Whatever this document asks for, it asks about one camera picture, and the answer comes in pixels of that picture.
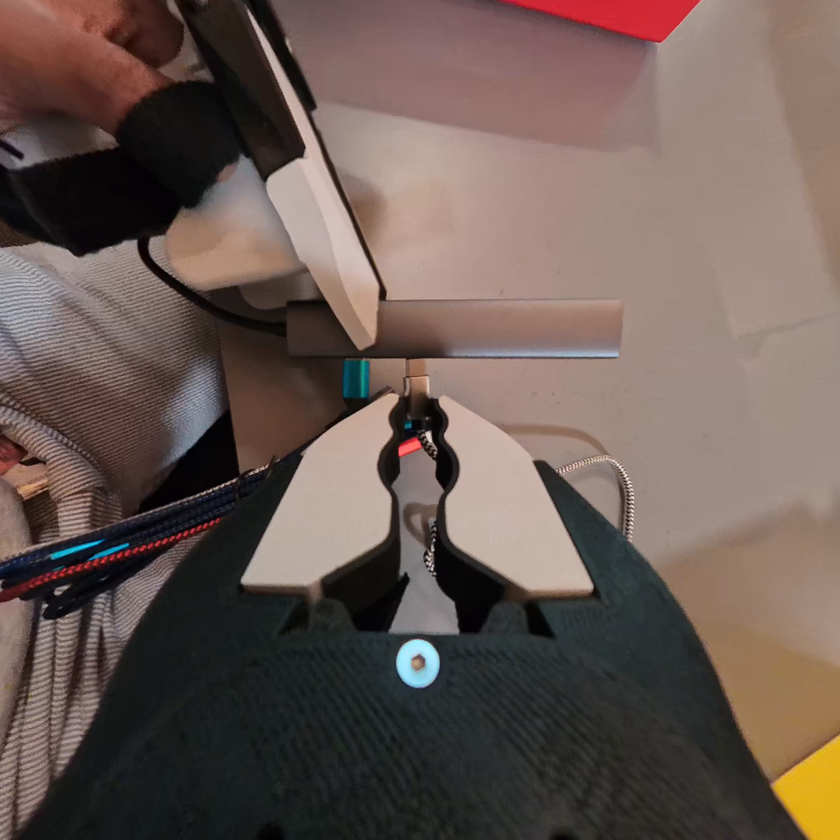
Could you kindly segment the grey USB hub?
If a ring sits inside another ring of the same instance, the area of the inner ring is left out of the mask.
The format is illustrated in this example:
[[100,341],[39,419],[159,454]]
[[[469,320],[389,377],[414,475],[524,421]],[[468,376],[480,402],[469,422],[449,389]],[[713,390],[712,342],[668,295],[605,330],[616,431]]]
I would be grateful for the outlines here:
[[376,340],[359,349],[324,302],[287,310],[291,357],[367,360],[614,359],[619,300],[384,301]]

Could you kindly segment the red board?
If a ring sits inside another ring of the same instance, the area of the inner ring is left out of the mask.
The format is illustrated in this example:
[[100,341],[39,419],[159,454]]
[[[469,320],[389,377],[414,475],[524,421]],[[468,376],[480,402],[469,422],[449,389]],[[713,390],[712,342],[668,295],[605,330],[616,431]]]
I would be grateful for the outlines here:
[[272,2],[319,102],[599,151],[659,145],[658,47],[696,5]]

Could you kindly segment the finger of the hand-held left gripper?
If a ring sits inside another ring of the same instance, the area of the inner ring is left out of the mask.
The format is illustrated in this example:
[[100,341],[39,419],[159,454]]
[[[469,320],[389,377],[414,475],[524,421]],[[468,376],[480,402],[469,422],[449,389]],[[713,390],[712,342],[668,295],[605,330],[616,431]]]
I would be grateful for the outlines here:
[[279,22],[269,7],[252,7],[248,19],[287,107],[303,152],[267,178],[268,198],[300,262],[309,270],[357,350],[375,340],[384,292],[375,261],[312,117],[305,82]]

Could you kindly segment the yellow board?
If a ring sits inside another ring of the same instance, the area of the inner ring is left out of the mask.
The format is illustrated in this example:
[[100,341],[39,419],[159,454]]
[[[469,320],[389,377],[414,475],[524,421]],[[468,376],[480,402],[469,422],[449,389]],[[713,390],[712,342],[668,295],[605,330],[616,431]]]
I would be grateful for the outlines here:
[[772,783],[806,838],[839,838],[839,736]]

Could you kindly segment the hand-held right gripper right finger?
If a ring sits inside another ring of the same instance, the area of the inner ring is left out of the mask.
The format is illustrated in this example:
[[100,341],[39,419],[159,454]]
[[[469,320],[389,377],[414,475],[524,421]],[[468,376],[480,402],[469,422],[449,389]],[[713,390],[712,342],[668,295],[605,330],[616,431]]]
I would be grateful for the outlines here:
[[500,602],[586,598],[595,586],[540,469],[513,437],[449,396],[431,405],[435,572],[457,617]]

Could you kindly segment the person's left hand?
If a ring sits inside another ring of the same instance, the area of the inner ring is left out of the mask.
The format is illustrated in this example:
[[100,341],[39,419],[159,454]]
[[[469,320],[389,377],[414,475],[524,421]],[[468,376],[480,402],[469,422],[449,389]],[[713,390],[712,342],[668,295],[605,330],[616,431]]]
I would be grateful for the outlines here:
[[1,131],[61,115],[114,134],[172,84],[184,29],[167,2],[2,1]]

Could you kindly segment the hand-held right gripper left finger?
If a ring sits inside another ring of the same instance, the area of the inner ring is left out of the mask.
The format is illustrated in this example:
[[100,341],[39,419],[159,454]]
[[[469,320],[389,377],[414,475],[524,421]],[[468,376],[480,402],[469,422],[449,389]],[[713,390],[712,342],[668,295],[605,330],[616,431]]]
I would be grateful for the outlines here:
[[388,392],[304,452],[240,584],[249,593],[341,602],[362,613],[400,580],[402,398]]

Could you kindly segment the grey striped shirt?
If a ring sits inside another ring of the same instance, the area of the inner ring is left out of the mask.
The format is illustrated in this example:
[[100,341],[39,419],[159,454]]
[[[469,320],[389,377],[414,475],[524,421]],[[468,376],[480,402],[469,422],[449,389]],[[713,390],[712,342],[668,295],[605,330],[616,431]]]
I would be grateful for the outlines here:
[[[45,463],[25,501],[2,479],[2,559],[133,515],[226,412],[212,320],[132,245],[76,258],[2,249],[2,437]],[[141,617],[198,538],[80,611],[2,604],[1,832],[24,829],[84,739]]]

